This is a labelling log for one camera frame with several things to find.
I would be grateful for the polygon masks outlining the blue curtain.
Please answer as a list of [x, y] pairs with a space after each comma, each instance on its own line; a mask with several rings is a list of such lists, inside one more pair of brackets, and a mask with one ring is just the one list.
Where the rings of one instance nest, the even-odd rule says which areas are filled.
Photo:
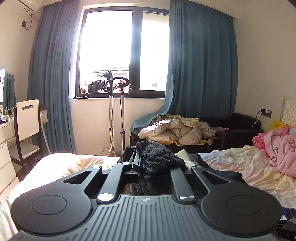
[[76, 151], [70, 113], [70, 65], [78, 1], [43, 8], [33, 42], [28, 99], [46, 108], [46, 135], [52, 152]]
[[233, 18], [193, 1], [170, 2], [170, 49], [164, 105], [133, 122], [137, 133], [167, 113], [186, 118], [228, 118], [238, 79]]

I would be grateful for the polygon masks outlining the black garment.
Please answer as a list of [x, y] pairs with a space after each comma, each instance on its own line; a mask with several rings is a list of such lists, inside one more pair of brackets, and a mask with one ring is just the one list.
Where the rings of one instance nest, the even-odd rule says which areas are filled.
[[120, 160], [127, 154], [132, 156], [136, 150], [140, 154], [140, 181], [132, 190], [135, 195], [166, 195], [172, 190], [170, 170], [180, 168], [183, 172], [191, 166], [201, 166], [216, 172], [227, 179], [246, 183], [238, 172], [217, 171], [212, 169], [198, 154], [188, 154], [185, 150], [173, 154], [164, 145], [150, 141], [142, 141], [135, 147], [127, 148]]

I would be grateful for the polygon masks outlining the yellow item by headboard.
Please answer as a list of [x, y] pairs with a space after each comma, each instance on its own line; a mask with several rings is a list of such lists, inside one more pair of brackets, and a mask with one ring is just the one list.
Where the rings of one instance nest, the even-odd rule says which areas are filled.
[[281, 122], [278, 119], [273, 119], [273, 121], [270, 123], [270, 125], [268, 126], [268, 131], [272, 131], [272, 130], [276, 130], [279, 128], [284, 128], [286, 126], [286, 123]]

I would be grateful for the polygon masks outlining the white patterned blanket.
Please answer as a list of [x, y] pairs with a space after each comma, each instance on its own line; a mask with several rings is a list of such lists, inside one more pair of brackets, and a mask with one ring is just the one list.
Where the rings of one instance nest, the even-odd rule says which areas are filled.
[[207, 122], [199, 121], [198, 118], [184, 118], [180, 115], [174, 115], [181, 123], [189, 128], [197, 128], [201, 131], [202, 138], [212, 138], [215, 136], [216, 131], [213, 130]]

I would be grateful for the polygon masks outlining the white wooden chair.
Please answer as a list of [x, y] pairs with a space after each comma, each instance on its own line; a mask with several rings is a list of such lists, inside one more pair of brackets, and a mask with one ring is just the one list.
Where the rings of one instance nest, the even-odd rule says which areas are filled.
[[11, 160], [22, 168], [29, 166], [29, 158], [40, 155], [41, 116], [39, 100], [27, 100], [13, 107], [16, 144], [9, 147]]

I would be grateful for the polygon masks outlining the black framed window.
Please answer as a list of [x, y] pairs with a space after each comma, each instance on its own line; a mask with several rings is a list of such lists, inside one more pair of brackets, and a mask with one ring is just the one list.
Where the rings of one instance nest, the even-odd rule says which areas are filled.
[[164, 98], [169, 60], [169, 11], [138, 6], [85, 8], [78, 39], [75, 95], [106, 97], [104, 73], [127, 78], [131, 98]]

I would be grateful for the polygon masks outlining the vanity mirror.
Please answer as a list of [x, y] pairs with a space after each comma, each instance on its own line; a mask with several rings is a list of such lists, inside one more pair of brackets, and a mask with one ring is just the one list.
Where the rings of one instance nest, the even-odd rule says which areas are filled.
[[15, 77], [1, 68], [1, 108], [2, 113], [16, 104]]

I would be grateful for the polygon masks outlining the right blue curtain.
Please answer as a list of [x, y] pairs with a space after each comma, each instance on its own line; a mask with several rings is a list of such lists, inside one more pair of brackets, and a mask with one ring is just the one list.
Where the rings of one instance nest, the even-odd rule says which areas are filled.
[[164, 105], [133, 122], [137, 133], [167, 113], [186, 118], [228, 118], [238, 79], [233, 18], [193, 1], [170, 2], [170, 49]]

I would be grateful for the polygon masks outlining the wall power outlet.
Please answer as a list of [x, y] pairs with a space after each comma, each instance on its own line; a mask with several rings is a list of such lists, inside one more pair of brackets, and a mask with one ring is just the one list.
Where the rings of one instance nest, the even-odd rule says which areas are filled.
[[261, 112], [261, 115], [262, 116], [265, 116], [265, 117], [268, 117], [268, 118], [271, 118], [271, 115], [272, 115], [272, 111], [271, 110], [268, 110], [268, 109], [261, 109], [260, 110]]

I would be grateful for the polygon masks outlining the white dresser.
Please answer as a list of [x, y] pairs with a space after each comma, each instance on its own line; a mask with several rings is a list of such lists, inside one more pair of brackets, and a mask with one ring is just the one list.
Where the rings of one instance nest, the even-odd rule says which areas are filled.
[[[15, 144], [14, 118], [12, 118], [7, 123], [1, 125], [1, 201], [6, 199], [11, 190], [19, 184], [19, 179], [9, 153], [9, 147]], [[29, 166], [23, 168], [25, 173], [29, 172]]]

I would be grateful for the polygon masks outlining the left blue curtain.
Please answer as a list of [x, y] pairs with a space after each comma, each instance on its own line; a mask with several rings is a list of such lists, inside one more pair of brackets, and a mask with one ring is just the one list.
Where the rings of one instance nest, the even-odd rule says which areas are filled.
[[46, 108], [46, 135], [52, 152], [76, 151], [70, 113], [70, 65], [78, 1], [43, 8], [33, 42], [28, 99]]

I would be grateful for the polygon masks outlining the beige puffer jacket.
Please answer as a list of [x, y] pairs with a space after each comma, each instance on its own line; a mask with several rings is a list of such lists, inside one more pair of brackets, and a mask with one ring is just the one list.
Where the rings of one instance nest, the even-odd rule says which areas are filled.
[[202, 140], [202, 131], [184, 125], [179, 118], [167, 118], [143, 128], [138, 136], [142, 140], [163, 145], [175, 143], [179, 146], [197, 145]]

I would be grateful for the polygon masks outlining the pink garment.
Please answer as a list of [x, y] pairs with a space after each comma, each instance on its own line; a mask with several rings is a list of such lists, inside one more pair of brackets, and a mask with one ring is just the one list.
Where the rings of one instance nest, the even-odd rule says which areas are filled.
[[255, 147], [265, 152], [269, 165], [281, 173], [295, 177], [295, 132], [290, 126], [259, 133], [252, 138]]

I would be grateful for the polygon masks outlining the white air conditioner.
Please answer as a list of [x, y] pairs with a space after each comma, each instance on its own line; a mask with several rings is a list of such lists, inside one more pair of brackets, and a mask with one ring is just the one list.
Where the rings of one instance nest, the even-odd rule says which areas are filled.
[[44, 6], [43, 0], [18, 0], [25, 13], [33, 13]]

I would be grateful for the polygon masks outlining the quilted white headboard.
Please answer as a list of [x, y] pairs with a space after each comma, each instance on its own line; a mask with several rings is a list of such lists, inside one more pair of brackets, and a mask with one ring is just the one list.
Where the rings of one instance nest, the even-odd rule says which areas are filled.
[[286, 123], [289, 126], [296, 125], [296, 100], [293, 98], [284, 97], [282, 108], [281, 108], [281, 115], [280, 121], [282, 123]]

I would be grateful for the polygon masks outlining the black sofa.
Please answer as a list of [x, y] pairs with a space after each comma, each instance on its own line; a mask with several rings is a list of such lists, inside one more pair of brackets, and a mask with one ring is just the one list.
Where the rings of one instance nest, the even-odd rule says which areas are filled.
[[[148, 126], [157, 121], [173, 118], [177, 114], [159, 115], [152, 119]], [[199, 121], [207, 122], [216, 131], [212, 138], [202, 138], [201, 142], [192, 146], [179, 146], [175, 143], [164, 145], [171, 152], [177, 153], [186, 150], [190, 154], [209, 153], [213, 150], [226, 150], [231, 148], [243, 148], [245, 145], [252, 145], [252, 138], [262, 133], [261, 121], [251, 116], [234, 113], [228, 118], [202, 118]], [[143, 128], [136, 128], [130, 135], [130, 144], [136, 145], [141, 141], [138, 133]]]

